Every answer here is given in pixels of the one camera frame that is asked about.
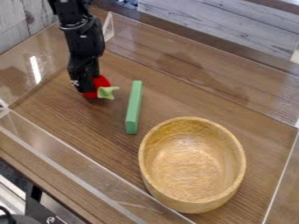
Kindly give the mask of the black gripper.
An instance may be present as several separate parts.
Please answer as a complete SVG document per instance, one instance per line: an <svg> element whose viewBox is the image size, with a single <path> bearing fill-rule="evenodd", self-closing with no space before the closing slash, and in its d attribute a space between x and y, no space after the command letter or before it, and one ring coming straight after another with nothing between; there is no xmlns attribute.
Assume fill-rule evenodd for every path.
<svg viewBox="0 0 299 224"><path fill-rule="evenodd" d="M81 93L93 93L94 77L99 77L99 57L106 50L101 20L90 14L61 14L59 20L70 49L71 85Z"/></svg>

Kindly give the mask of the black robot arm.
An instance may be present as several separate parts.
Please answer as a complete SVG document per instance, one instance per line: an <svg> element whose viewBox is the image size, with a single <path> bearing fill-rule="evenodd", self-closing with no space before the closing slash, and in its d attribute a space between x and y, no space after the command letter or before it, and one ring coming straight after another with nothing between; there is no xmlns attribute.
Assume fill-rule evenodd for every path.
<svg viewBox="0 0 299 224"><path fill-rule="evenodd" d="M90 0L48 0L58 16L70 49L69 73L73 86L83 94L97 92L99 57L106 51L102 23L90 13Z"/></svg>

